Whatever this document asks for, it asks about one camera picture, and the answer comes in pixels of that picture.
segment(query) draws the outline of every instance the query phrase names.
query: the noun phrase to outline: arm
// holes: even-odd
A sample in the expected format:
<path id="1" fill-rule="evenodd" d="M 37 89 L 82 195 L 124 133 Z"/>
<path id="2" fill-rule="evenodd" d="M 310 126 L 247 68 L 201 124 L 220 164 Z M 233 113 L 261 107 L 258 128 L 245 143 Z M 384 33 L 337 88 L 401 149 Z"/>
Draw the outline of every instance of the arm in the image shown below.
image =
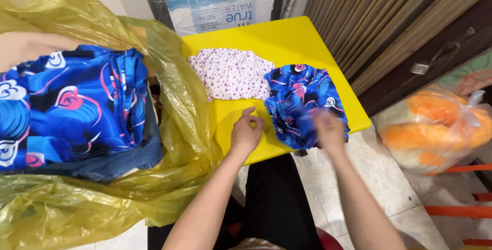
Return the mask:
<path id="1" fill-rule="evenodd" d="M 181 214 L 169 233 L 163 250 L 213 248 L 234 179 L 249 154 L 260 142 L 264 121 L 249 115 L 253 111 L 254 107 L 245 109 L 243 115 L 234 123 L 229 153 Z M 252 127 L 250 122 L 255 122 L 255 127 Z"/>
<path id="2" fill-rule="evenodd" d="M 397 230 L 345 155 L 343 125 L 328 112 L 314 121 L 320 144 L 333 162 L 347 228 L 357 250 L 404 250 Z"/>

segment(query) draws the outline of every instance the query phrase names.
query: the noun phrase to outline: hand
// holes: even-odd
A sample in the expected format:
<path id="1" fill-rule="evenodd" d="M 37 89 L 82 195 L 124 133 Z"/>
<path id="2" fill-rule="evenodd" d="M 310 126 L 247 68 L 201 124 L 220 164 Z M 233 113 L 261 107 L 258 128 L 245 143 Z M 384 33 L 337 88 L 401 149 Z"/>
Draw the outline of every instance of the hand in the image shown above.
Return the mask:
<path id="1" fill-rule="evenodd" d="M 230 152 L 245 154 L 246 158 L 260 143 L 264 123 L 262 118 L 249 115 L 253 111 L 254 107 L 243 110 L 243 115 L 234 123 L 231 134 Z"/>
<path id="2" fill-rule="evenodd" d="M 314 117 L 318 142 L 331 158 L 345 156 L 343 123 L 329 111 L 321 110 Z"/>

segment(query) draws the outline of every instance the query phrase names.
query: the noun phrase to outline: floor tile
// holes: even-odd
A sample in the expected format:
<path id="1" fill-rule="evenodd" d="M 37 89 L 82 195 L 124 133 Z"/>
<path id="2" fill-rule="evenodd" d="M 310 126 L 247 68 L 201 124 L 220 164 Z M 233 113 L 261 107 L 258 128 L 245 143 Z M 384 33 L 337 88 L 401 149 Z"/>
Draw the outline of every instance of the floor tile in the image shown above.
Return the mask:
<path id="1" fill-rule="evenodd" d="M 376 152 L 360 133 L 351 134 L 346 145 L 349 158 L 387 216 L 420 204 L 420 200 L 396 161 Z M 329 159 L 317 148 L 302 158 L 334 237 L 347 234 L 336 176 Z"/>
<path id="2" fill-rule="evenodd" d="M 462 174 L 459 181 L 448 187 L 428 193 L 421 198 L 429 206 L 475 206 L 491 205 L 490 202 L 475 202 L 471 192 L 487 192 L 487 189 L 474 174 Z M 431 216 L 446 244 L 451 250 L 461 249 L 464 239 L 492 238 L 492 219 L 453 216 Z"/>
<path id="3" fill-rule="evenodd" d="M 314 219 L 314 225 L 329 233 L 330 235 L 333 235 L 330 225 L 328 224 L 328 220 L 326 219 L 325 212 L 323 211 L 323 208 L 318 199 L 314 186 L 312 185 L 311 178 L 306 171 L 302 158 L 295 155 L 292 155 L 292 157 L 294 158 L 299 176 L 303 183 L 307 201 L 309 202 L 309 207 L 311 209 L 312 218 Z"/>
<path id="4" fill-rule="evenodd" d="M 449 249 L 422 205 L 393 215 L 390 221 L 402 233 L 407 248 Z"/>
<path id="5" fill-rule="evenodd" d="M 236 201 L 243 205 L 246 205 L 246 181 L 248 180 L 249 165 L 241 167 L 237 178 L 234 180 L 234 186 L 232 187 L 231 196 Z"/>
<path id="6" fill-rule="evenodd" d="M 95 243 L 86 244 L 83 246 L 71 248 L 70 250 L 95 250 Z"/>
<path id="7" fill-rule="evenodd" d="M 490 205 L 490 202 L 477 203 L 472 192 L 488 192 L 480 180 L 472 175 L 463 182 L 453 184 L 421 197 L 424 205 L 428 206 L 475 206 Z"/>
<path id="8" fill-rule="evenodd" d="M 341 209 L 338 188 L 329 190 L 320 190 L 320 188 L 317 188 L 316 193 L 332 230 L 333 237 L 337 238 L 347 234 L 348 230 L 345 223 L 345 216 L 343 216 Z"/>
<path id="9" fill-rule="evenodd" d="M 95 250 L 147 250 L 147 227 L 145 220 L 133 225 L 125 233 L 95 243 Z"/>
<path id="10" fill-rule="evenodd" d="M 376 152 L 364 141 L 362 133 L 350 135 L 347 153 L 387 216 L 420 204 L 395 159 Z"/>
<path id="11" fill-rule="evenodd" d="M 340 243 L 343 250 L 355 250 L 355 247 L 352 244 L 352 241 L 350 240 L 349 234 L 345 234 L 341 237 L 337 237 L 336 240 Z"/>
<path id="12" fill-rule="evenodd" d="M 433 193 L 453 184 L 468 182 L 470 178 L 476 178 L 473 172 L 440 173 L 432 177 L 416 175 L 404 172 L 405 177 L 419 197 Z"/>

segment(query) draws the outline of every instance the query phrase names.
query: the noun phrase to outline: blue floral fabric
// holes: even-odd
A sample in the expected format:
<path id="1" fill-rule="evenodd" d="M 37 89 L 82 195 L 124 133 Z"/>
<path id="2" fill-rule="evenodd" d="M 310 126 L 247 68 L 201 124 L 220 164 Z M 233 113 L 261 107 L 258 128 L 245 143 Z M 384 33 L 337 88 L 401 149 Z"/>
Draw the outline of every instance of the blue floral fabric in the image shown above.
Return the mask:
<path id="1" fill-rule="evenodd" d="M 282 143 L 293 149 L 314 147 L 317 136 L 312 113 L 319 108 L 333 112 L 345 123 L 345 138 L 348 139 L 347 116 L 326 69 L 290 64 L 270 71 L 265 79 L 271 89 L 265 107 Z"/>
<path id="2" fill-rule="evenodd" d="M 76 162 L 142 141 L 143 55 L 80 45 L 0 74 L 0 171 Z"/>

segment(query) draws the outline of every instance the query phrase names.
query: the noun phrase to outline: person's right hand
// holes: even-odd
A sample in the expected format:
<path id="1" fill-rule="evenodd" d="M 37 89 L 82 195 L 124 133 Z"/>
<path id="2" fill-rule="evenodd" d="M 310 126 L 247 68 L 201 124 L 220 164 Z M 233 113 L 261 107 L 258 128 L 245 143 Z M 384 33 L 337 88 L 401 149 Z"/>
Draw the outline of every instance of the person's right hand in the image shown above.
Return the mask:
<path id="1" fill-rule="evenodd" d="M 320 110 L 314 116 L 318 143 L 331 158 L 345 155 L 343 123 L 331 112 Z"/>

